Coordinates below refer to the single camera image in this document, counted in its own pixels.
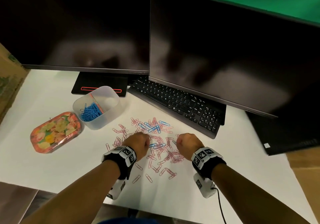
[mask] person's right arm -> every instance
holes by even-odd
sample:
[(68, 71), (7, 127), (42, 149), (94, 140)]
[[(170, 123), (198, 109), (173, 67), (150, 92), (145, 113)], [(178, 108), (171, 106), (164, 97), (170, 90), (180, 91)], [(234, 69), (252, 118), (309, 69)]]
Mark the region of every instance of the person's right arm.
[[(202, 147), (204, 145), (194, 134), (181, 134), (177, 139), (179, 152), (189, 161), (193, 153)], [(244, 224), (310, 224), (225, 164), (218, 164), (212, 170), (211, 178)]]

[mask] white table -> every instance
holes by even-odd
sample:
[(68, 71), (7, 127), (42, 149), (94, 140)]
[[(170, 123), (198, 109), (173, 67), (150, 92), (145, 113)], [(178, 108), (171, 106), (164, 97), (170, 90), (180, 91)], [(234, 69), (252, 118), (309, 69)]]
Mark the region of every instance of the white table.
[[(197, 132), (148, 103), (127, 94), (122, 98), (125, 112), (104, 128), (92, 131), (85, 128), (81, 135), (50, 154), (37, 153), (29, 140), (38, 125), (62, 112), (71, 111), (80, 95), (71, 94), (78, 72), (32, 70), (20, 89), (12, 108), (0, 126), (0, 181), (34, 189), (58, 193), (100, 163), (118, 135), (112, 128), (122, 124), (131, 126), (130, 118), (148, 121), (156, 117), (170, 123), (173, 134), (194, 133), (206, 146), (217, 150), (227, 164), (243, 176), (278, 198), (311, 224), (315, 216), (284, 154), (267, 156), (244, 111), (227, 107), (225, 125), (220, 127), (215, 140)], [(128, 186), (119, 199), (106, 198), (104, 203), (135, 208), (151, 213), (199, 223), (223, 223), (218, 196), (204, 199), (193, 181), (194, 169), (190, 162), (168, 163), (177, 176), (159, 176), (148, 169), (142, 159), (143, 171), (133, 168)], [(153, 179), (150, 183), (147, 173)], [(132, 180), (141, 178), (133, 185)], [(223, 195), (221, 204), (227, 223), (241, 223)]]

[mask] pile of blue paper clips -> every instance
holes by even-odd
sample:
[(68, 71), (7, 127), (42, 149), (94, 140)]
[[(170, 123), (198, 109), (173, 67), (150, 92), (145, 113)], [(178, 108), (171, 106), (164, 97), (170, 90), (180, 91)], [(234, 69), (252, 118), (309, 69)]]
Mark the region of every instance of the pile of blue paper clips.
[(80, 111), (82, 112), (81, 119), (85, 122), (92, 121), (102, 115), (102, 112), (95, 103), (92, 103), (89, 107), (85, 104), (84, 109), (80, 109)]

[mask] computer monitor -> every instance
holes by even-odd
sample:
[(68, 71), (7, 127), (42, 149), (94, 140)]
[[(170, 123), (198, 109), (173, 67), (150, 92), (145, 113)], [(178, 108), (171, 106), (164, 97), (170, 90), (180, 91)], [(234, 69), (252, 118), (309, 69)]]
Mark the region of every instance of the computer monitor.
[(314, 24), (222, 0), (151, 0), (149, 80), (277, 117), (319, 83), (319, 37)]
[(25, 68), (147, 74), (150, 0), (0, 0), (0, 43)]

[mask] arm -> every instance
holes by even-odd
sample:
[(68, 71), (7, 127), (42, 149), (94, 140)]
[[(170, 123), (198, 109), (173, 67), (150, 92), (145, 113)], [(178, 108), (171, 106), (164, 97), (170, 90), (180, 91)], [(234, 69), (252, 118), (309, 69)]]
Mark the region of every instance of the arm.
[[(181, 134), (177, 139), (179, 152), (188, 160), (204, 147), (194, 134)], [(211, 179), (219, 187), (244, 224), (308, 224), (304, 218), (225, 164), (218, 164)]]
[[(149, 136), (141, 132), (122, 143), (134, 149), (137, 161), (146, 155), (149, 144)], [(106, 160), (58, 193), (21, 224), (90, 224), (119, 176), (118, 165)]]

